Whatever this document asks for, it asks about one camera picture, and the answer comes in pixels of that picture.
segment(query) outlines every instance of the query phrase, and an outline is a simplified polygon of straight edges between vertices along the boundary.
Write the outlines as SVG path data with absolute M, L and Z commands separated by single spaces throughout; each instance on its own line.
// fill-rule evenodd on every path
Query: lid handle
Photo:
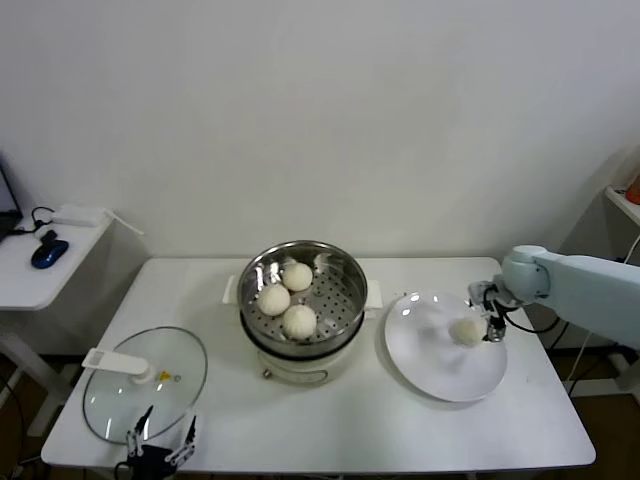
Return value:
M 134 383 L 138 384 L 147 383 L 154 377 L 153 367 L 144 358 L 98 348 L 89 350 L 82 361 L 82 366 L 92 370 L 126 373 L 131 375 Z

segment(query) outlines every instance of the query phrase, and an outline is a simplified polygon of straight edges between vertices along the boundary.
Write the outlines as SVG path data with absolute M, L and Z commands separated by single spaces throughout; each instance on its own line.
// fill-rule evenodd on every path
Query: robotic arm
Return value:
M 569 323 L 640 349 L 640 268 L 543 247 L 515 247 L 492 282 L 469 285 L 471 302 L 490 314 L 485 340 L 505 335 L 505 316 L 538 303 Z

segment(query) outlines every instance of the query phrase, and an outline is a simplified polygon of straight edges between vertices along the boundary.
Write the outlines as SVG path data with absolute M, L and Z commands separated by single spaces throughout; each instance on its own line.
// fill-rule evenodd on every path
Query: white plate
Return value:
M 480 400 L 500 385 L 507 369 L 502 342 L 476 347 L 454 343 L 449 328 L 478 315 L 446 292 L 412 293 L 396 302 L 385 325 L 385 340 L 398 370 L 429 395 L 451 402 Z

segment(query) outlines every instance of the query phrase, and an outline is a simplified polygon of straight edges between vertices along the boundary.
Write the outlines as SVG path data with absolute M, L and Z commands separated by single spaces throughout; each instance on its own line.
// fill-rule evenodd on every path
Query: computer mouse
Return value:
M 67 251 L 69 242 L 64 240 L 51 240 L 40 245 L 31 256 L 31 265 L 35 268 L 44 269 L 51 265 Z

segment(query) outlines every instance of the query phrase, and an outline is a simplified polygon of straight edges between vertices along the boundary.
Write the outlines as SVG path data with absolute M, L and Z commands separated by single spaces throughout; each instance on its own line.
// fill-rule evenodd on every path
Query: white table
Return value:
M 489 258 L 362 259 L 389 304 L 403 292 L 466 295 L 469 282 L 499 271 Z M 357 354 L 331 383 L 302 387 L 265 380 L 237 307 L 221 298 L 244 260 L 152 259 L 135 280 L 100 347 L 140 330 L 177 325 L 198 335 L 209 355 L 196 404 L 193 472 L 476 472 L 585 465 L 595 451 L 540 341 L 509 329 L 509 365 L 488 398 L 450 404 L 416 391 L 395 370 L 379 318 L 358 334 Z M 513 319 L 530 323 L 522 311 Z M 97 438 L 82 416 L 84 372 L 42 450 L 53 465 L 112 468 L 125 449 Z M 177 446 L 173 428 L 151 443 Z
M 0 242 L 0 311 L 41 310 L 48 307 L 102 237 L 111 221 L 110 217 L 105 216 L 104 221 L 95 227 L 52 225 L 58 238 L 69 242 L 69 249 L 45 270 L 31 266 L 31 255 L 41 245 L 40 240 L 33 235 L 7 237 Z M 30 221 L 25 223 L 22 226 L 30 229 Z M 12 332 L 10 326 L 4 324 L 0 324 L 0 352 L 18 366 L 8 380 L 11 387 L 18 383 L 23 373 L 27 373 L 49 392 L 28 430 L 30 436 L 40 436 L 55 410 L 71 393 L 68 381 L 77 368 L 65 368 L 58 375 Z M 0 406 L 6 398 L 6 390 L 0 392 Z

